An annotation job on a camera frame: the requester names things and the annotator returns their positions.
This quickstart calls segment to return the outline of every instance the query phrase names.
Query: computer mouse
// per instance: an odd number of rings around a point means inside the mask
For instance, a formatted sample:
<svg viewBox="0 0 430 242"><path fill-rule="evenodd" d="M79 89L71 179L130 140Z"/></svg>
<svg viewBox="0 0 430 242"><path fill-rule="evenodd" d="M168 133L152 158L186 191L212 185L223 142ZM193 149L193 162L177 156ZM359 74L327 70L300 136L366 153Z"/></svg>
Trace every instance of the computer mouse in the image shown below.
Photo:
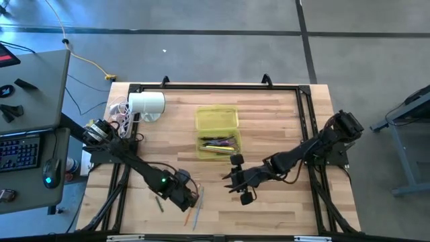
<svg viewBox="0 0 430 242"><path fill-rule="evenodd" d="M61 180L61 162L60 159L51 158L45 162L42 170L43 183L46 188L56 188Z"/></svg>

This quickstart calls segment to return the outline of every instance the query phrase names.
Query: wooden tabletop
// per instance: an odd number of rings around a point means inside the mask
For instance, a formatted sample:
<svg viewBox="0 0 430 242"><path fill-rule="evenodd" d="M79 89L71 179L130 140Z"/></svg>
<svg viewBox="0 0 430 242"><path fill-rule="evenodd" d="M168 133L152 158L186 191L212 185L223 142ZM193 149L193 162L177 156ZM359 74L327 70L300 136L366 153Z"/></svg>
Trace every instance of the wooden tabletop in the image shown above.
<svg viewBox="0 0 430 242"><path fill-rule="evenodd" d="M108 103L127 96L129 83L113 83ZM318 128L333 115L327 85L311 85ZM195 111L212 104L235 105L239 110L244 169L261 165L264 157L293 149L302 140L296 96L293 91L276 90L162 90L167 105L155 123L141 122L138 132L145 135L138 155L145 161L160 161L190 172L196 183L205 187L204 200L195 231L194 216L183 226L187 212L181 212L169 200L161 200L159 210L155 195L135 171L130 174L121 233L225 234L225 235L314 235L317 234L309 176L302 169L298 181L288 185L278 181L262 183L258 198L242 206L237 193L228 193L221 180L232 165L229 160L199 160L196 157ZM93 171L81 206L77 229L84 227L104 203L113 165L101 165ZM296 175L295 167L287 179ZM338 167L327 167L333 202L352 227L359 222L351 186ZM116 215L116 203L111 224ZM322 206L325 226L327 211Z"/></svg>

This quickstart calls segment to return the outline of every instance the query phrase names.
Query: yellow plastic container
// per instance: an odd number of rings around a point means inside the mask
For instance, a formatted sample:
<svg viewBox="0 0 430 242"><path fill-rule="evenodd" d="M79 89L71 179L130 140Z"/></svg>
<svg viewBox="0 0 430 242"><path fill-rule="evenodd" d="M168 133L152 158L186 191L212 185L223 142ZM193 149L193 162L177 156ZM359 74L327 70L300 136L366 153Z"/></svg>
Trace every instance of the yellow plastic container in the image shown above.
<svg viewBox="0 0 430 242"><path fill-rule="evenodd" d="M202 151L199 147L206 142L202 137L230 137L236 139L237 153L242 151L241 134L238 130L239 117L236 106L212 105L200 107L196 112L196 151L199 159L223 159L230 154L220 154L211 151Z"/></svg>

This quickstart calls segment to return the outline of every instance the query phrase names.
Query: container lid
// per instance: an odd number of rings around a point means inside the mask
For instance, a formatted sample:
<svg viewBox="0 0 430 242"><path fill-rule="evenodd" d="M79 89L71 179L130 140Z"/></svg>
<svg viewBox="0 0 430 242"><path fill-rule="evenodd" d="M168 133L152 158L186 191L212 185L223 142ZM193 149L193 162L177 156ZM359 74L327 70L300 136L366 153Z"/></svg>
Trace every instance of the container lid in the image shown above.
<svg viewBox="0 0 430 242"><path fill-rule="evenodd" d="M238 126L239 118L236 106L211 105L197 109L197 130L237 128Z"/></svg>

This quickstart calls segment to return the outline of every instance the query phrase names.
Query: gray floor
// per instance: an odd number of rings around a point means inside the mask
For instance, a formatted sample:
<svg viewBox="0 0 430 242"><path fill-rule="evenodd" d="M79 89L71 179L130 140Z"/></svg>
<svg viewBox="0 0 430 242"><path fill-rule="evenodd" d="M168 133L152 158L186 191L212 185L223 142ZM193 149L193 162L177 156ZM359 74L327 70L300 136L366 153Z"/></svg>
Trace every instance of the gray floor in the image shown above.
<svg viewBox="0 0 430 242"><path fill-rule="evenodd" d="M93 0L55 1L66 26L166 30L298 31L293 0ZM428 32L426 0L302 0L309 31ZM43 0L11 0L3 26L57 26ZM269 73L276 83L309 83L301 37L295 36L68 36L76 53L97 61L118 81L254 82ZM0 32L0 40L37 52L63 48L60 34ZM318 83L331 90L336 110L353 112L368 127L429 84L430 40L394 38L311 38ZM69 74L99 89L110 84L96 68L72 59ZM105 101L107 93L89 90L69 79L82 110ZM85 124L100 118L100 107L84 116L66 96L63 112ZM372 235L430 240L430 194L394 198L392 188L406 184L391 136L368 129L349 151L353 193L362 230ZM45 216L44 209L0 216L0 237L64 232L85 184L70 185L62 206L70 211Z"/></svg>

